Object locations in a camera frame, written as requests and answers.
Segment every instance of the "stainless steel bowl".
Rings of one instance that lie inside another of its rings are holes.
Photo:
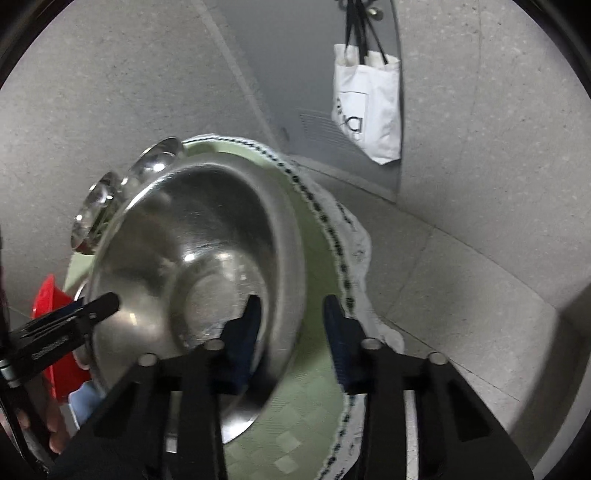
[[[114,291],[121,309],[94,331],[90,371],[110,389],[144,353],[181,355],[241,315],[249,294],[263,319],[254,374],[241,397],[222,399],[228,442],[255,420],[281,378],[306,302],[293,208],[261,167],[202,154],[147,184],[111,220],[87,298]]]
[[[110,171],[90,187],[72,224],[70,244],[76,252],[95,252],[107,223],[122,204],[120,185],[119,176]]]
[[[123,196],[128,199],[138,193],[141,186],[160,176],[175,161],[185,158],[183,142],[169,137],[148,148],[128,170],[121,181]]]

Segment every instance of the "light blue cloth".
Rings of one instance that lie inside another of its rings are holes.
[[[68,395],[78,428],[88,420],[102,400],[92,380],[84,382],[78,390]]]

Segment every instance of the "gray door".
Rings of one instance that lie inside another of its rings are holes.
[[[334,125],[332,81],[335,43],[345,42],[344,0],[217,0],[245,51],[262,93],[287,140],[289,153],[315,170],[394,200],[400,161],[372,162]],[[400,57],[391,0],[372,5],[387,53]]]

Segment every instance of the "bag strap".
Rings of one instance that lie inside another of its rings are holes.
[[[351,38],[351,32],[355,32],[355,42],[359,49],[359,64],[365,65],[365,58],[369,55],[369,42],[367,36],[366,27],[369,27],[375,42],[378,46],[384,65],[388,64],[388,59],[382,47],[382,43],[378,38],[378,34],[375,31],[375,27],[372,21],[368,17],[367,10],[363,4],[363,0],[348,0],[347,1],[347,13],[346,13],[346,42],[345,42],[345,55],[347,48],[349,47],[349,41]]]
[[[347,55],[347,48],[349,48],[349,42],[351,40],[352,32],[354,33],[355,43],[359,50],[359,64],[364,65],[365,57],[367,56],[367,38],[365,24],[359,16],[356,0],[347,0],[345,57]]]

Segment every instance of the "red container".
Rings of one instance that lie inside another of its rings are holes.
[[[73,299],[56,287],[56,278],[49,275],[37,293],[31,316],[35,319],[65,307],[71,302]],[[84,382],[90,380],[90,374],[78,366],[72,352],[46,368],[44,374],[51,384],[51,396],[60,403],[65,403],[70,393],[78,390]]]

